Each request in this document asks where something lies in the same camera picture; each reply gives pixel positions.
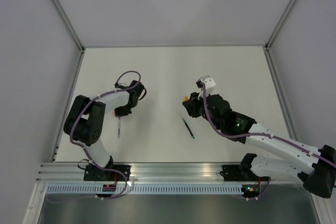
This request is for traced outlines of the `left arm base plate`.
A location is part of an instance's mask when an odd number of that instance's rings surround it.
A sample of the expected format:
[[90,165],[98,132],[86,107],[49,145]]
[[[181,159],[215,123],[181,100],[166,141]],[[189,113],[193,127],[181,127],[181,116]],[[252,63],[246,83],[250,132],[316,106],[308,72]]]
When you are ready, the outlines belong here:
[[117,172],[111,172],[107,170],[101,170],[92,164],[88,164],[85,167],[85,173],[83,180],[84,181],[96,181],[96,182],[112,182],[117,180],[119,181],[125,181],[124,177],[121,175],[121,173],[129,179],[131,174],[131,166],[130,165],[114,165],[113,169],[119,171]]

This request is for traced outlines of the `left aluminium frame post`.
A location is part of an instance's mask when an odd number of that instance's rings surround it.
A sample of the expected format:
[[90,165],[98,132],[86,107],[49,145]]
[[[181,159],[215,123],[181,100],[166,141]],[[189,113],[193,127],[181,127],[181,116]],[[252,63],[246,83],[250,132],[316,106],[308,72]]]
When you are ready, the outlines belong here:
[[62,133],[63,133],[63,125],[66,120],[66,115],[69,110],[70,104],[71,104],[71,98],[73,96],[73,92],[75,90],[76,82],[78,79],[78,74],[79,70],[81,67],[82,59],[83,59],[83,54],[85,53],[85,47],[81,43],[68,15],[66,14],[60,0],[50,0],[58,17],[60,18],[62,24],[64,25],[68,35],[71,38],[71,41],[76,45],[76,59],[75,59],[75,66],[71,69],[71,79],[70,79],[70,86],[67,91],[67,96],[65,100],[65,106],[62,111],[62,117],[59,122],[59,125],[57,127],[57,134],[55,136],[55,145],[52,149],[49,162],[54,162],[57,157],[57,153],[59,150],[59,144],[61,141]]

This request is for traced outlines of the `aluminium mounting rail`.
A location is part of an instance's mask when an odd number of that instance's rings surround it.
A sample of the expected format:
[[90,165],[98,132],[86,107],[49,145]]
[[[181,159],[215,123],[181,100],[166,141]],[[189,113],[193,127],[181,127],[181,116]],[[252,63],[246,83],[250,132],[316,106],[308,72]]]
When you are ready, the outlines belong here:
[[[129,163],[130,181],[139,184],[220,184],[223,162],[212,163]],[[84,171],[76,162],[43,163],[37,183],[84,183]]]

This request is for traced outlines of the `grey purple pen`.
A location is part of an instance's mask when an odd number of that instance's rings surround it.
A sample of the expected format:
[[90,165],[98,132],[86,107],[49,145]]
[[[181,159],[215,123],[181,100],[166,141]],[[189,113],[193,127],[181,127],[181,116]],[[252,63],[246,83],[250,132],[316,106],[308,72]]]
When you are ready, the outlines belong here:
[[118,139],[120,138],[120,133],[121,133],[121,118],[118,117]]

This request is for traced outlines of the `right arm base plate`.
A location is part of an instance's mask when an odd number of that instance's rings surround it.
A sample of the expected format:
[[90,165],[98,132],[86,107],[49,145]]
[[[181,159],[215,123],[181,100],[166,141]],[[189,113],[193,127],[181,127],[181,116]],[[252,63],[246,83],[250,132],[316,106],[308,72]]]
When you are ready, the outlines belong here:
[[259,177],[250,169],[240,169],[239,165],[222,165],[219,173],[225,182],[267,182],[269,177]]

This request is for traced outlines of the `right aluminium frame post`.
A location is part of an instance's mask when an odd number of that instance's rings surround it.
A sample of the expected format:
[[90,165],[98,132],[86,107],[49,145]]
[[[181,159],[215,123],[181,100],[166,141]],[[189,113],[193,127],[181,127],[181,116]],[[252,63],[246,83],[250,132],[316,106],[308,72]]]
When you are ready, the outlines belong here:
[[293,121],[293,117],[290,111],[290,107],[288,104],[288,100],[286,98],[286,94],[284,91],[284,87],[281,83],[280,80],[280,75],[279,72],[277,70],[277,66],[275,63],[275,59],[274,56],[272,55],[272,47],[279,35],[279,33],[281,32],[283,26],[285,25],[286,21],[288,20],[292,10],[294,9],[296,3],[298,0],[289,0],[289,2],[287,3],[284,11],[282,12],[278,22],[276,23],[276,26],[274,27],[271,35],[269,36],[267,42],[263,45],[263,52],[265,55],[265,59],[268,65],[268,69],[272,78],[272,82],[276,91],[276,95],[279,101],[279,105],[281,108],[281,112],[282,112],[282,116],[286,125],[286,129],[287,132],[289,134],[289,136],[294,139],[297,140],[297,132],[296,132],[296,126],[295,123]]

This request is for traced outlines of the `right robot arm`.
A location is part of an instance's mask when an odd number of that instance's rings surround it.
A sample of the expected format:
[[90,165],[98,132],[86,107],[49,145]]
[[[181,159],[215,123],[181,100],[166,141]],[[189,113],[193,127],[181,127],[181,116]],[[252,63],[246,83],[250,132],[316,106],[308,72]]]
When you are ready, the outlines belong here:
[[335,148],[329,145],[315,147],[281,137],[255,119],[233,111],[229,102],[219,94],[201,98],[193,92],[182,105],[190,117],[204,118],[218,135],[281,158],[276,161],[246,154],[239,167],[244,180],[280,177],[298,181],[307,191],[321,198],[332,196],[335,189]]

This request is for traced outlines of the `green pen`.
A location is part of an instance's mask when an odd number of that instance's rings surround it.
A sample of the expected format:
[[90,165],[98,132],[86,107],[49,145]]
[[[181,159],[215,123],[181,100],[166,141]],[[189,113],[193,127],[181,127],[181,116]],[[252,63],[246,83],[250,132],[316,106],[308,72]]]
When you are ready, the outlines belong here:
[[187,121],[186,121],[184,118],[182,118],[182,121],[183,121],[185,127],[187,128],[187,130],[188,130],[188,132],[189,132],[191,138],[192,138],[192,139],[195,139],[195,135],[193,134],[193,132],[192,132],[190,126],[188,125]]

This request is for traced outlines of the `aluminium frame post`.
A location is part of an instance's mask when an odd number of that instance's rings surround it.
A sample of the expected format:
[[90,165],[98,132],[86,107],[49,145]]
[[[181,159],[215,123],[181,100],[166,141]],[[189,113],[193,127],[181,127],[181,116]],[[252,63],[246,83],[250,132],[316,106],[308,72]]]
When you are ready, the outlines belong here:
[[276,91],[276,95],[279,101],[279,105],[281,108],[281,112],[282,112],[282,116],[286,125],[286,129],[287,132],[289,134],[289,136],[294,139],[297,140],[297,132],[296,132],[296,126],[295,123],[293,121],[293,117],[290,111],[290,107],[288,104],[288,100],[286,98],[286,94],[284,91],[284,87],[281,83],[280,80],[280,75],[279,72],[277,70],[277,66],[275,63],[275,59],[274,56],[272,55],[272,47],[279,35],[279,33],[281,32],[283,26],[285,25],[286,21],[288,20],[292,10],[294,9],[296,3],[298,0],[289,0],[289,2],[287,3],[284,11],[282,12],[278,22],[276,23],[276,26],[274,27],[271,35],[269,36],[267,42],[263,45],[263,52],[265,55],[265,59],[268,65],[268,69],[272,78],[272,82]]
[[60,0],[50,0],[58,17],[60,18],[62,24],[64,25],[68,35],[71,38],[71,41],[76,45],[76,59],[75,59],[75,66],[71,69],[71,79],[70,79],[70,86],[67,91],[67,96],[65,100],[65,106],[62,111],[62,117],[59,122],[59,125],[57,127],[57,134],[55,136],[55,145],[52,149],[49,162],[54,162],[57,157],[57,153],[59,150],[59,144],[61,141],[62,133],[63,133],[63,125],[66,120],[66,115],[69,110],[70,104],[71,104],[71,98],[73,96],[73,92],[75,90],[76,82],[78,79],[78,74],[79,70],[81,67],[82,59],[83,59],[83,54],[85,53],[85,47],[81,43],[68,15],[66,14]]

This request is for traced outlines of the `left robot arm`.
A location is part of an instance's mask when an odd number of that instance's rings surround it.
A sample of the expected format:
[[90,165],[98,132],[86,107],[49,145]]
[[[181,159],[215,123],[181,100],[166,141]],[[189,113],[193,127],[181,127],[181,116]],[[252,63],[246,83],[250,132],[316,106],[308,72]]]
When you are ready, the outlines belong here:
[[79,95],[75,98],[64,124],[64,133],[70,142],[83,149],[88,164],[84,170],[85,181],[118,182],[129,179],[130,165],[116,165],[101,140],[104,117],[112,112],[121,118],[132,113],[146,95],[146,88],[133,80],[129,86],[115,84],[116,90],[100,97],[89,98]]

